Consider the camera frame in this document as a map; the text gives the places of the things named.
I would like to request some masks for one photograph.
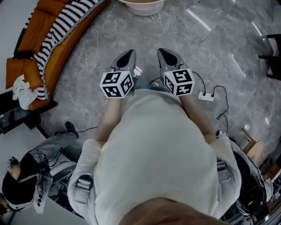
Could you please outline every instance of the person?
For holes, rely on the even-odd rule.
[[[109,99],[68,186],[92,225],[225,224],[241,175],[225,133],[194,97],[138,76],[133,97]]]
[[[37,213],[43,213],[52,182],[50,167],[59,157],[62,149],[78,138],[73,124],[66,122],[67,131],[56,132],[55,136],[43,141],[33,150],[27,152],[20,162],[12,158],[3,179],[0,193],[0,214],[7,211],[22,211],[34,205]]]

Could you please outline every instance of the hair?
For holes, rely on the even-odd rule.
[[[0,193],[0,200],[5,201],[4,195]],[[0,204],[0,215],[3,215],[7,213],[7,209],[4,207],[4,205]]]

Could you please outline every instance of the gray marble floor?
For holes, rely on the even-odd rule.
[[[98,56],[93,67],[107,68],[112,60],[128,49],[137,52],[137,66],[149,80],[159,76],[156,51],[169,48],[203,78],[206,90],[216,85],[227,90],[228,134],[245,144],[241,127],[264,143],[263,158],[272,152],[281,135],[281,81],[266,78],[267,66],[259,54],[272,49],[264,35],[276,33],[272,23],[275,0],[167,0],[163,10],[151,17],[131,14],[115,1],[92,22],[77,43],[56,86],[58,107],[42,115],[42,127],[49,133],[61,129],[65,121],[77,130],[96,126],[106,105],[99,88],[102,69],[96,68],[80,80],[96,55],[97,40],[92,29],[100,29]],[[203,85],[195,77],[195,92]],[[226,130],[225,118],[216,117],[227,105],[225,93],[217,88],[214,102],[198,101],[215,129]],[[79,141],[92,138],[94,130],[81,133]]]

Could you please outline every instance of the black shoe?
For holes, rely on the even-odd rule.
[[[77,139],[78,139],[79,135],[78,135],[77,131],[75,130],[74,125],[73,125],[71,122],[67,121],[67,122],[65,123],[65,127],[66,127],[66,129],[67,129],[67,132],[69,132],[69,133],[74,133],[75,136],[76,136]]]

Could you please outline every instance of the gray pants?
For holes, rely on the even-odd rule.
[[[150,90],[155,90],[155,91],[162,91],[162,92],[168,92],[166,87],[151,87],[148,80],[145,78],[144,75],[137,76],[134,79],[134,89],[150,89]]]
[[[52,157],[55,157],[60,149],[64,149],[70,144],[73,144],[77,139],[73,133],[58,134],[43,141],[28,153],[33,156],[37,163],[48,162]]]

